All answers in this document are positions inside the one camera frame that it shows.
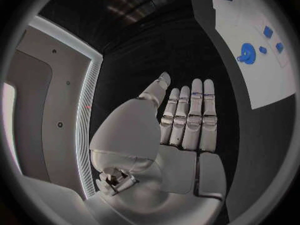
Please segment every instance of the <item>robotic finger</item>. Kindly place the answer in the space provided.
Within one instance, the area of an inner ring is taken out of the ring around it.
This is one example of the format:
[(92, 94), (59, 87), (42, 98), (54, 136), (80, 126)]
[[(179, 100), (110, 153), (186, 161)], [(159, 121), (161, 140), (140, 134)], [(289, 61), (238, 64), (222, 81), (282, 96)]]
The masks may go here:
[(170, 137), (170, 145), (180, 146), (182, 144), (187, 116), (189, 112), (190, 88), (183, 86), (180, 91), (177, 110), (174, 117), (173, 129)]
[(163, 116), (160, 121), (160, 130), (161, 130), (160, 144), (164, 144), (164, 145), (169, 144), (169, 140), (173, 128), (174, 116), (175, 116), (177, 103), (179, 99), (179, 94), (180, 94), (179, 89), (173, 88), (170, 97), (167, 101), (167, 105), (165, 107)]
[(204, 111), (199, 149), (214, 152), (217, 144), (217, 113), (215, 105), (215, 87), (210, 79), (204, 81)]
[(198, 148), (202, 123), (202, 81), (194, 79), (191, 85), (190, 110), (187, 116), (182, 147), (185, 150), (195, 151)]

